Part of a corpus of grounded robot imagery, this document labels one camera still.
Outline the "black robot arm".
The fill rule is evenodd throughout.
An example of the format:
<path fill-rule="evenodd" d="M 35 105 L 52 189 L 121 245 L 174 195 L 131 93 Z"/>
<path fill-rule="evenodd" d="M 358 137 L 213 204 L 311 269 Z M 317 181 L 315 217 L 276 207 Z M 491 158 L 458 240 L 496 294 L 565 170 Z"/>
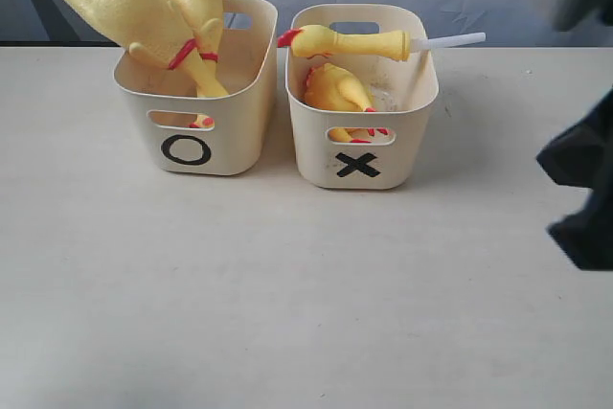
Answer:
<path fill-rule="evenodd" d="M 539 0 L 551 25 L 568 32 L 593 10 L 612 25 L 612 0 Z M 536 161 L 559 186 L 590 191 L 579 211 L 551 224 L 547 232 L 574 266 L 612 269 L 612 93 L 578 122 L 554 137 Z"/>

